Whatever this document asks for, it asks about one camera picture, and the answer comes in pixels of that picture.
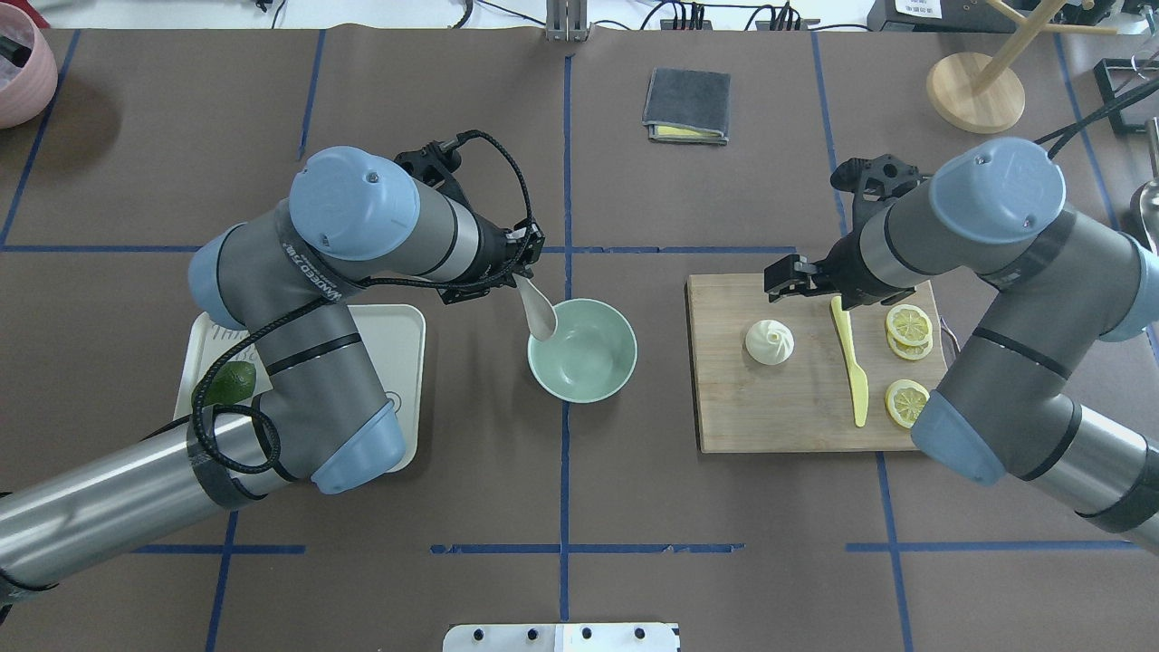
wooden round base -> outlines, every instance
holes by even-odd
[[[971,82],[990,63],[978,52],[958,52],[938,61],[926,78],[926,94],[938,113],[954,126],[972,133],[998,133],[1014,126],[1026,108],[1026,90],[1018,75],[1006,68],[982,93]]]

light blue joint cap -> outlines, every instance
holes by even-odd
[[[246,328],[241,321],[229,314],[229,309],[225,306],[225,299],[221,298],[221,286],[218,285],[217,265],[218,258],[221,257],[225,239],[241,224],[234,224],[225,233],[197,249],[194,259],[189,262],[188,273],[189,293],[194,295],[197,307],[204,309],[216,323],[231,331],[245,331]]]
[[[947,228],[983,244],[1033,237],[1063,210],[1066,181],[1047,151],[996,138],[950,159],[930,181],[930,203]]]
[[[910,430],[910,439],[921,453],[979,485],[990,486],[1006,475],[1003,463],[974,426],[936,391],[930,393],[930,401]]]
[[[418,188],[394,161],[357,147],[328,147],[294,176],[290,219],[315,249],[371,259],[410,236],[418,222]]]
[[[1135,291],[1135,302],[1123,320],[1109,332],[1099,337],[1105,343],[1123,343],[1138,336],[1147,324],[1159,318],[1159,256],[1145,249],[1135,237],[1123,236],[1135,244],[1139,255],[1139,288]]]
[[[394,402],[387,401],[309,479],[325,495],[342,493],[386,474],[406,453]]]

wooden cutting board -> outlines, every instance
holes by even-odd
[[[933,390],[946,375],[941,338],[925,359],[894,356],[881,305],[850,312],[853,347],[869,378],[866,425],[853,425],[848,376],[829,310],[832,295],[767,301],[760,273],[688,277],[688,335],[695,386],[697,427],[704,453],[821,453],[914,450],[910,432],[885,412],[885,390],[910,379]],[[938,329],[930,283],[903,302],[926,310]],[[744,351],[752,323],[777,318],[793,331],[796,347],[781,365],[767,367]]]

green fruit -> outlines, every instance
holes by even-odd
[[[257,369],[253,362],[226,362],[210,383],[205,405],[233,405],[254,396],[257,386]]]

pink cup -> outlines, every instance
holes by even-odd
[[[28,63],[0,88],[0,129],[7,129],[32,119],[52,101],[57,90],[57,60],[44,35],[24,12],[0,3],[0,27],[34,34],[32,54]]]

